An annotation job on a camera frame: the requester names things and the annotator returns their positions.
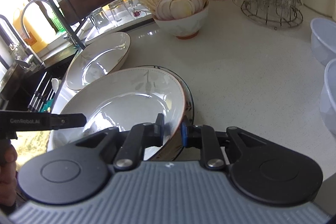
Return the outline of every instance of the white countertop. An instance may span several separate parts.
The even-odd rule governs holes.
[[[132,44],[123,68],[158,65],[188,84],[195,124],[224,131],[238,126],[317,161],[324,179],[336,172],[336,138],[319,112],[324,67],[310,50],[310,21],[277,31],[250,21],[231,0],[211,1],[199,34],[179,40],[155,23],[128,34]],[[75,92],[61,92],[59,113]],[[182,158],[195,156],[185,149]]]

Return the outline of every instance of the human hand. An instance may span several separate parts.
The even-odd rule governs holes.
[[[16,200],[16,159],[17,153],[11,145],[5,152],[6,164],[0,166],[0,204],[13,206]]]

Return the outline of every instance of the onion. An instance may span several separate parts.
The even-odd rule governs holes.
[[[198,13],[202,8],[202,0],[160,0],[156,17],[158,20],[180,19]]]

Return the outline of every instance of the bowl of vegetables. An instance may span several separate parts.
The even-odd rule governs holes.
[[[179,39],[195,37],[206,22],[208,0],[139,0],[156,24]]]

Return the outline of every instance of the faucet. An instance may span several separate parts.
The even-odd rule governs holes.
[[[7,44],[7,46],[11,49],[11,46],[15,44],[12,39],[16,39],[20,45],[22,46],[24,52],[27,54],[28,58],[26,60],[17,60],[16,61],[21,65],[24,66],[25,68],[29,68],[31,63],[34,62],[38,66],[44,66],[43,61],[38,57],[36,52],[33,51],[33,49],[26,44],[26,42],[20,37],[18,32],[14,29],[12,24],[8,21],[8,19],[4,15],[0,15],[0,18],[4,20],[4,22],[7,24],[11,32],[13,33],[14,37],[7,33],[5,29],[2,27],[0,24],[0,34],[1,37],[4,39],[4,42]]]
[[[24,32],[24,34],[29,37],[28,35],[28,32],[27,32],[27,29],[23,23],[23,18],[24,18],[24,13],[27,9],[27,7],[29,5],[31,5],[32,3],[34,2],[37,2],[37,1],[42,1],[42,2],[45,2],[47,3],[53,10],[53,12],[55,13],[55,15],[57,16],[57,18],[59,19],[59,21],[61,22],[61,24],[63,25],[63,27],[65,28],[66,32],[68,33],[69,37],[70,37],[70,40],[72,42],[72,44],[77,47],[81,47],[82,49],[85,49],[85,45],[83,44],[83,42],[81,42],[81,40],[79,39],[79,37],[74,33],[73,29],[70,27],[70,25],[66,22],[64,16],[62,15],[62,13],[60,12],[60,10],[56,7],[55,4],[51,4],[50,1],[48,0],[31,0],[29,1],[29,3],[25,6],[25,8],[23,9],[22,11],[22,14],[21,14],[21,28]]]

